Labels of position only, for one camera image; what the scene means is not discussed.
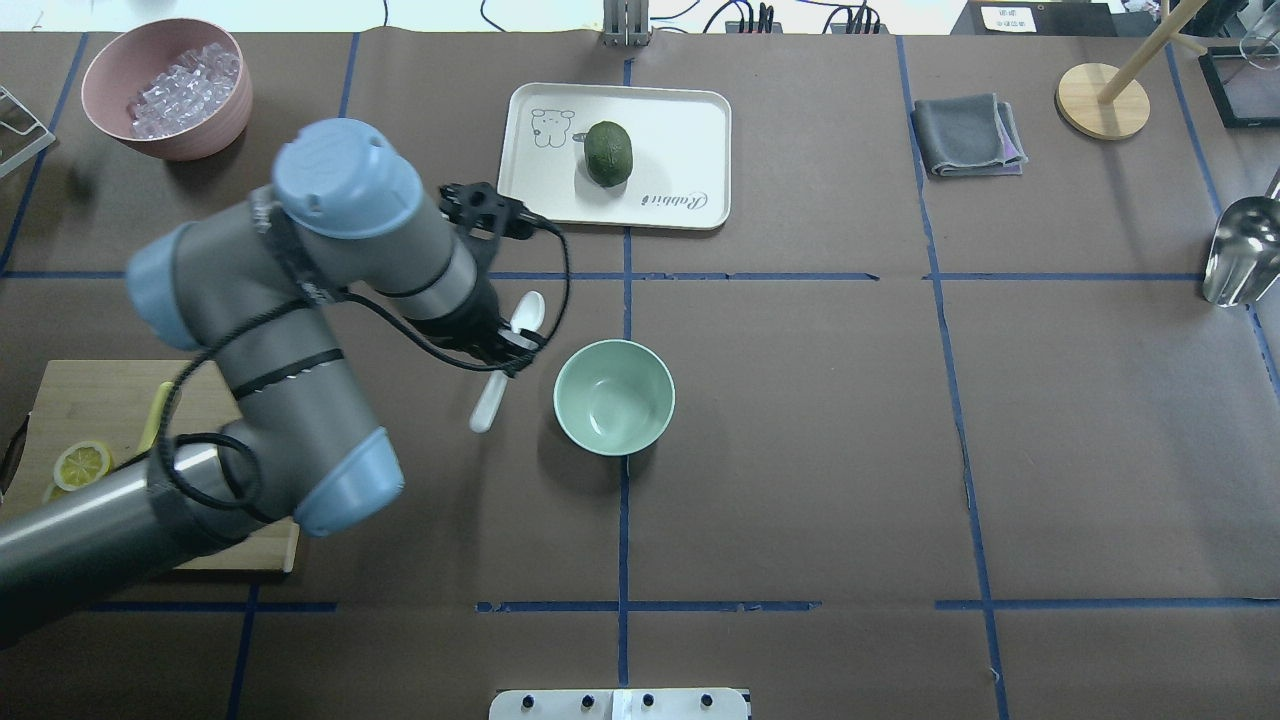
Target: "spoon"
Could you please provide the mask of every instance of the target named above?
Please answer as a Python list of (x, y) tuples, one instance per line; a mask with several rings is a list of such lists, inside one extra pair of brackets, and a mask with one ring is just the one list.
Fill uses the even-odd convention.
[[(538, 291), (529, 291), (516, 310), (511, 314), (511, 331), (536, 331), (543, 325), (543, 316), (547, 314), (547, 302)], [(489, 373), (489, 382), (485, 383), (476, 409), (471, 411), (471, 432), (484, 433), (493, 427), (493, 419), (498, 414), (498, 405), (502, 404), (502, 393), (507, 391), (507, 374), (502, 370)]]
[(1204, 300), (1231, 307), (1257, 302), (1280, 274), (1280, 172), (1263, 196), (1222, 211), (1204, 269)]

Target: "mint green bowl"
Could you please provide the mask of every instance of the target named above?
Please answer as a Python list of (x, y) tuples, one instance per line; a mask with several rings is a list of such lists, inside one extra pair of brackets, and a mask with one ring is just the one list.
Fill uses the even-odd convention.
[(658, 439), (676, 411), (676, 383), (662, 359), (628, 340), (573, 354), (552, 393), (564, 434), (598, 455), (628, 455)]

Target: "cutting board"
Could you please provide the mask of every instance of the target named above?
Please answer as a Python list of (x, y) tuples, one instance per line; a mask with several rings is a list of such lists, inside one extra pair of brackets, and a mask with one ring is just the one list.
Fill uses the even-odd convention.
[[(70, 445), (106, 443), (119, 464), (137, 454), (151, 398), (172, 380), (183, 360), (52, 360), (36, 395), (27, 446), (13, 484), (0, 505), (0, 520), (38, 507), (52, 484), (54, 461)], [(212, 432), (239, 418), (218, 368), (206, 364), (182, 388), (170, 434)], [(197, 557), (178, 570), (291, 573), (298, 525), (284, 519), (216, 555)]]

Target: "pink bowl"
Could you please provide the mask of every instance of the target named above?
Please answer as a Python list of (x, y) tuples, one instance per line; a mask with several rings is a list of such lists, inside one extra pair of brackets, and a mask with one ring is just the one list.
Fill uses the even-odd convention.
[[(187, 50), (220, 42), (241, 59), (230, 96), (212, 115), (177, 135), (155, 140), (133, 137), (129, 102)], [(205, 20), (179, 18), (136, 27), (102, 49), (84, 72), (81, 104), (97, 129), (138, 152), (161, 160), (196, 160), (227, 147), (248, 124), (253, 82), (239, 44), (225, 29)]]

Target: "light blue cap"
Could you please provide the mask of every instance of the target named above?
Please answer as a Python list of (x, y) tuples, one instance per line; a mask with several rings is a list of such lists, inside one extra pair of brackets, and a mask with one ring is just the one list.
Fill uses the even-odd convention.
[(200, 343), (187, 329), (178, 307), (173, 283), (174, 254), (178, 238), (195, 223), (178, 225), (173, 232), (137, 251), (124, 272), (125, 287), (133, 309), (163, 340), (178, 350), (198, 350)]
[(306, 534), (324, 537), (387, 507), (402, 489), (404, 473), (387, 428), (378, 428), (302, 498), (293, 519)]
[(422, 181), (372, 126), (351, 118), (311, 123), (275, 155), (275, 196), (300, 225), (329, 237), (376, 237), (422, 205)]

